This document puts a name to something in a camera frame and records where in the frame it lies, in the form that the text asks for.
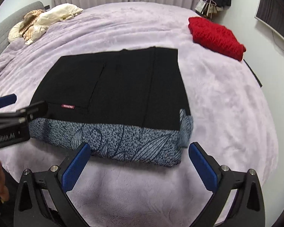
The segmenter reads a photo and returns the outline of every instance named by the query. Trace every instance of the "bed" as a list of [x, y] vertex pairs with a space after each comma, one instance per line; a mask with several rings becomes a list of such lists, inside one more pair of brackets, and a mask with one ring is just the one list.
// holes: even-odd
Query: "bed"
[[[65, 55], [177, 48], [197, 141], [219, 164], [257, 171], [261, 185], [276, 168], [278, 142], [266, 99], [243, 62], [195, 44], [187, 27], [191, 10], [155, 3], [112, 3], [86, 9], [51, 26], [32, 45], [20, 38], [0, 55], [0, 96], [15, 93], [14, 111], [29, 105], [39, 83]], [[31, 139], [0, 150], [3, 167], [17, 180], [24, 169], [48, 170], [67, 150]], [[189, 226], [211, 193], [194, 169], [187, 149], [172, 168], [91, 157], [67, 193], [91, 226]], [[220, 218], [230, 208], [229, 198]], [[53, 207], [49, 196], [48, 204]]]

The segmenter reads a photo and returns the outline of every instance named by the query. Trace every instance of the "folded red garment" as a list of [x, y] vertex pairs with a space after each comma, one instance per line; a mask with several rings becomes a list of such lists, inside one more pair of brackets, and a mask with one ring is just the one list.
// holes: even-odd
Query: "folded red garment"
[[237, 41], [231, 30], [202, 17], [191, 17], [188, 20], [194, 42], [238, 61], [243, 59], [246, 48]]

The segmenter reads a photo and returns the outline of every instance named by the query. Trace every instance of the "blue gripper pad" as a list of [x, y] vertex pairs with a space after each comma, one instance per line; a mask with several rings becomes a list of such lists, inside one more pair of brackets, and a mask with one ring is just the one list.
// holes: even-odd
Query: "blue gripper pad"
[[14, 104], [16, 101], [17, 101], [17, 96], [15, 94], [0, 97], [0, 108]]
[[189, 146], [188, 155], [206, 189], [215, 192], [218, 189], [218, 177], [193, 143]]
[[62, 176], [61, 188], [64, 193], [71, 191], [91, 156], [91, 147], [85, 144]]

